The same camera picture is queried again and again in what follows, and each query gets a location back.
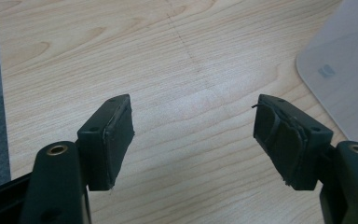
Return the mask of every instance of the wood grain surface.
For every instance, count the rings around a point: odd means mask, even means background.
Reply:
[[[344,139],[295,57],[339,0],[0,0],[12,178],[129,93],[135,138],[94,223],[321,223],[320,186],[284,185],[252,137],[258,94]]]

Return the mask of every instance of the black plastic part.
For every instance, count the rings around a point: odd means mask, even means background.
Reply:
[[[341,188],[329,189],[324,185],[319,199],[321,200],[322,212],[324,214],[324,223],[342,223],[348,211],[348,204]]]
[[[19,220],[30,177],[31,174],[24,175],[0,186],[0,223]]]
[[[340,142],[333,163],[348,203],[342,223],[358,223],[358,143]]]
[[[109,190],[116,182],[134,136],[130,96],[107,100],[77,132],[89,190]]]
[[[314,190],[318,157],[329,149],[333,132],[278,97],[262,94],[256,106],[254,138],[287,185]]]
[[[75,143],[57,142],[37,153],[20,223],[90,223]]]

